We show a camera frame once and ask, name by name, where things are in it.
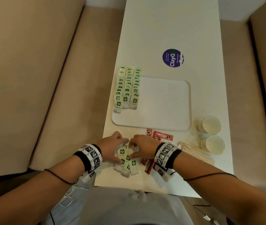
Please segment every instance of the beige sofa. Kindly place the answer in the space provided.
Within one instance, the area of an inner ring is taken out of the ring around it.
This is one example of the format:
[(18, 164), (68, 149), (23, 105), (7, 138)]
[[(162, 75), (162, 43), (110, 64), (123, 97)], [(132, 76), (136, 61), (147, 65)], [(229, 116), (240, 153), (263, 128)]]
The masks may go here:
[[(0, 0), (0, 176), (102, 137), (124, 12), (84, 3)], [(266, 187), (266, 4), (251, 22), (254, 46), (247, 23), (221, 33), (235, 174)]]

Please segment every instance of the white tray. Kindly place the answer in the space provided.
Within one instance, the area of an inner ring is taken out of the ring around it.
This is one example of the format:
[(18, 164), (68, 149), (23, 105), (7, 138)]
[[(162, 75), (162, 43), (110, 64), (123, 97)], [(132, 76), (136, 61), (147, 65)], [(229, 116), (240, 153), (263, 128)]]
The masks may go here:
[(142, 76), (137, 110), (113, 113), (116, 125), (187, 131), (191, 125), (190, 85), (184, 80)]

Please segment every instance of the wristband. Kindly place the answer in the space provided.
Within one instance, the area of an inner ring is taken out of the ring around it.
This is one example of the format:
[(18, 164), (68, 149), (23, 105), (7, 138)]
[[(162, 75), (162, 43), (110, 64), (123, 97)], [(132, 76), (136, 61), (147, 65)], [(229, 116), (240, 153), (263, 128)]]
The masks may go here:
[(101, 149), (95, 144), (84, 145), (74, 155), (82, 160), (86, 171), (97, 169), (103, 161)]
[(161, 167), (172, 169), (173, 162), (182, 151), (170, 143), (161, 143), (156, 150), (154, 161)]

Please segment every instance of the left hand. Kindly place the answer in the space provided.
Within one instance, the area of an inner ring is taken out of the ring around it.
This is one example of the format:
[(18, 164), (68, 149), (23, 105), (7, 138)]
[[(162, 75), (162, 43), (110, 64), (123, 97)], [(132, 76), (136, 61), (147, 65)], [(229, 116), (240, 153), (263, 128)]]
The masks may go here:
[(112, 136), (101, 139), (96, 145), (102, 151), (103, 162), (122, 163), (121, 160), (115, 156), (115, 150), (120, 144), (126, 144), (129, 139), (122, 138), (120, 132), (116, 131)]

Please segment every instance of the right hand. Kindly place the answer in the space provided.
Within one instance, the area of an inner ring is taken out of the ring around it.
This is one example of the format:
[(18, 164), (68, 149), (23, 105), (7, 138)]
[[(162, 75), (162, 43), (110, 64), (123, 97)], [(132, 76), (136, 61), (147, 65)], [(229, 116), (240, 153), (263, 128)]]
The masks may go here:
[(161, 142), (157, 141), (148, 135), (135, 135), (134, 138), (130, 140), (129, 147), (139, 147), (139, 151), (133, 152), (130, 155), (130, 159), (144, 158), (153, 159), (155, 157), (155, 152), (157, 147)]

